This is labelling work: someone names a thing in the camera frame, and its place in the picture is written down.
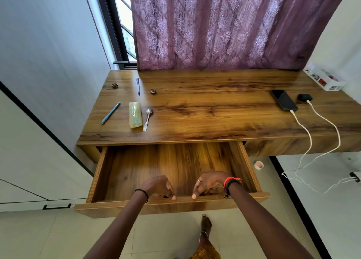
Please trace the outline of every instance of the smartphone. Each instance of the smartphone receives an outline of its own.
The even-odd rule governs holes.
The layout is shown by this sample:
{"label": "smartphone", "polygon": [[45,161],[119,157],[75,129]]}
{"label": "smartphone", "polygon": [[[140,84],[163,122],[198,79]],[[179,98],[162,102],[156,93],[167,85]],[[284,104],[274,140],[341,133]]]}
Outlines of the smartphone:
{"label": "smartphone", "polygon": [[271,95],[282,111],[298,110],[297,105],[291,100],[285,90],[271,90]]}

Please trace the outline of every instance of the hand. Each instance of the hand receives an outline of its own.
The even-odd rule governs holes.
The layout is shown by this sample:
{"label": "hand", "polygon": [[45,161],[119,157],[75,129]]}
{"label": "hand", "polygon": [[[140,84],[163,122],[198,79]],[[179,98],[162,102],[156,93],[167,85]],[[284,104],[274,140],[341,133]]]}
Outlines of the hand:
{"label": "hand", "polygon": [[221,171],[205,172],[201,174],[193,188],[192,198],[196,199],[201,193],[208,189],[215,189],[216,187],[223,187],[226,178],[230,177],[229,174]]}
{"label": "hand", "polygon": [[172,185],[165,175],[151,178],[144,182],[139,188],[146,191],[148,196],[156,194],[158,196],[168,196],[172,200],[176,200]]}

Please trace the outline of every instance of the blue pen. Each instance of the blue pen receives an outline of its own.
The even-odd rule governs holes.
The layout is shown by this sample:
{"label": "blue pen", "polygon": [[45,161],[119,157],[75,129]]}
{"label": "blue pen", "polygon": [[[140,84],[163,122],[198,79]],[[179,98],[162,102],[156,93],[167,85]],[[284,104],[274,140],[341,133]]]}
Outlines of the blue pen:
{"label": "blue pen", "polygon": [[119,107],[119,105],[120,105],[120,102],[118,102],[117,105],[115,105],[115,107],[109,112],[109,114],[106,115],[104,120],[102,120],[102,124],[104,124],[106,122],[106,120],[111,116],[112,113],[114,113],[114,111]]}
{"label": "blue pen", "polygon": [[138,84],[138,96],[140,96],[139,78],[137,78],[137,84]]}

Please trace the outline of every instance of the black window frame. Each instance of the black window frame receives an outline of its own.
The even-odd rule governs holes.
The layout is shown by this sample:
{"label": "black window frame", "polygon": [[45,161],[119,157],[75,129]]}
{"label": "black window frame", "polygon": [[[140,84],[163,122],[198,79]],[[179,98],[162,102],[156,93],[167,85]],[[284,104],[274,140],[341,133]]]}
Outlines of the black window frame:
{"label": "black window frame", "polygon": [[[129,34],[132,34],[133,32],[128,30],[124,25],[120,23],[120,18],[115,0],[98,1],[100,9],[102,10],[106,29],[108,30],[109,38],[113,46],[115,58],[117,59],[113,63],[117,64],[120,70],[136,70],[137,63],[129,61],[128,54],[130,54],[131,56],[133,55],[127,51],[122,28],[126,30]],[[124,0],[123,2],[131,10],[129,5]]]}

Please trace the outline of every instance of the charging cable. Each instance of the charging cable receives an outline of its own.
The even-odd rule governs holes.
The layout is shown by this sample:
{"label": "charging cable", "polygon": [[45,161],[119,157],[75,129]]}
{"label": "charging cable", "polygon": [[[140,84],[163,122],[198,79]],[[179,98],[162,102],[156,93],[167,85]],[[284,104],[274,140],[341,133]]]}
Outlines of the charging cable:
{"label": "charging cable", "polygon": [[[300,163],[298,164],[298,167],[297,167],[297,169],[295,170],[295,175],[296,175],[300,180],[297,179],[297,178],[287,177],[287,176],[286,176],[286,172],[283,172],[282,175],[283,175],[284,177],[286,177],[287,179],[297,180],[297,181],[299,181],[299,182],[301,182],[301,183],[303,183],[303,184],[306,184],[307,186],[309,186],[309,187],[310,187],[311,189],[313,189],[314,191],[320,193],[319,191],[317,191],[317,190],[315,190],[314,188],[312,188],[310,184],[307,184],[299,175],[297,175],[297,171],[304,169],[306,166],[308,166],[308,165],[310,165],[312,162],[314,162],[317,158],[319,158],[319,157],[321,157],[321,156],[324,156],[325,154],[328,154],[328,153],[331,153],[331,152],[337,150],[337,149],[341,146],[341,138],[340,138],[339,130],[338,130],[338,128],[336,127],[336,125],[333,124],[333,123],[332,123],[331,121],[329,121],[328,119],[326,119],[326,118],[324,118],[323,116],[321,116],[318,112],[316,112],[315,108],[313,107],[312,103],[311,103],[309,100],[306,101],[306,102],[312,107],[312,110],[316,113],[316,115],[318,115],[320,118],[326,120],[327,122],[331,123],[331,124],[335,127],[336,132],[337,132],[337,137],[338,137],[338,146],[337,146],[336,148],[334,148],[334,149],[326,152],[326,153],[323,153],[323,154],[315,157],[315,159],[314,159],[313,161],[311,161],[310,163],[308,163],[308,164],[306,164],[305,166],[303,166],[302,168],[300,168],[303,157],[304,157],[304,156],[311,150],[311,148],[312,148],[312,137],[311,137],[310,132],[307,130],[307,128],[304,127],[304,125],[302,125],[302,124],[298,121],[295,112],[294,112],[293,110],[290,110],[290,112],[292,113],[292,115],[295,117],[297,123],[298,123],[302,128],[304,128],[304,129],[306,130],[306,132],[308,133],[308,136],[310,137],[310,147],[309,147],[308,150],[301,156]],[[329,190],[331,190],[332,188],[337,187],[337,186],[338,186],[339,184],[341,184],[341,183],[346,183],[346,182],[354,181],[355,179],[356,179],[355,177],[343,178],[343,179],[341,179],[340,181],[338,181],[337,183],[333,184],[331,187],[329,187],[329,188],[327,189],[327,191],[325,191],[323,194],[326,194]]]}

